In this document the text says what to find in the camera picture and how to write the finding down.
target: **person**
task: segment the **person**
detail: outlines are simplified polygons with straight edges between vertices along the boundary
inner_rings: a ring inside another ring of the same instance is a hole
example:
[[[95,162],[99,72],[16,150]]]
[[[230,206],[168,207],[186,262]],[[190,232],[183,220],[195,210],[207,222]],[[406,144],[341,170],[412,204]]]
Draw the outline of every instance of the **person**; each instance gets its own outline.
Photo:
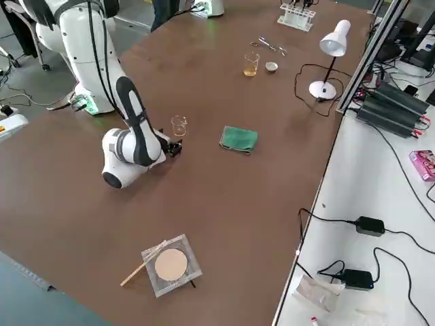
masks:
[[[152,0],[154,6],[154,22],[151,32],[170,20],[179,10],[179,0]]]

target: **person's leg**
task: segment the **person's leg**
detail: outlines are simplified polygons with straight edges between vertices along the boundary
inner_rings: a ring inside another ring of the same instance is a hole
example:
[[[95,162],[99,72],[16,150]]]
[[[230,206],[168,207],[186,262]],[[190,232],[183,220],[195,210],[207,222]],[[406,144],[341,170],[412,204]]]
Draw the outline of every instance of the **person's leg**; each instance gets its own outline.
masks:
[[[151,32],[155,31],[172,17],[169,0],[152,0],[152,5],[154,7],[155,17],[151,27]]]

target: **lamp shade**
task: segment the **lamp shade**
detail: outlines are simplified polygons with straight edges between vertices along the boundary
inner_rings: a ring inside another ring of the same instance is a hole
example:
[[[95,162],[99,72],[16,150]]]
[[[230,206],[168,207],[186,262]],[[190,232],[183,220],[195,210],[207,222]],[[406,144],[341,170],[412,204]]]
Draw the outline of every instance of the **lamp shade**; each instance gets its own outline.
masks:
[[[350,28],[350,21],[340,21],[335,30],[320,41],[321,50],[330,56],[344,56],[347,49],[346,36]]]

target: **folded towel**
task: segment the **folded towel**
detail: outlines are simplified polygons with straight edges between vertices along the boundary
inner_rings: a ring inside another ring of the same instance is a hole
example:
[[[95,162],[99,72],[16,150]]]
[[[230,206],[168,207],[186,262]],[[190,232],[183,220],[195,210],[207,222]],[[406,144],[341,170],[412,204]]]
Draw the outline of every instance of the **folded towel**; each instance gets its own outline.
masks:
[[[219,144],[232,151],[251,154],[257,143],[258,133],[235,127],[225,126]]]

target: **floor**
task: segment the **floor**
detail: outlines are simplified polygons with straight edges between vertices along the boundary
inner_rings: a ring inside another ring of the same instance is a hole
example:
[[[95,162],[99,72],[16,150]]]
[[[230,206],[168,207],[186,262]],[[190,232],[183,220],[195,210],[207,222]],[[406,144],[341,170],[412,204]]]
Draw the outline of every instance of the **floor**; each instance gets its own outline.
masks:
[[[374,0],[339,2],[368,9],[372,7]],[[121,54],[147,34],[154,19],[154,12],[152,5],[142,0],[121,0],[119,17],[120,19],[116,19],[114,44],[118,54]],[[7,20],[0,12],[0,46],[18,58],[22,55],[22,50],[15,37],[2,38],[11,32]],[[0,89],[0,98],[26,92],[35,102],[49,104],[69,93],[75,79],[63,59],[47,49],[43,50],[43,57],[50,65],[51,71],[42,71],[34,58],[20,58],[22,67],[15,69],[7,86]],[[0,57],[0,69],[7,69],[7,64],[7,60]],[[46,112],[46,105],[29,104],[24,97],[11,98],[9,101],[10,105],[19,108],[30,122]],[[0,256],[0,325],[106,326],[109,323],[60,291],[42,290]]]

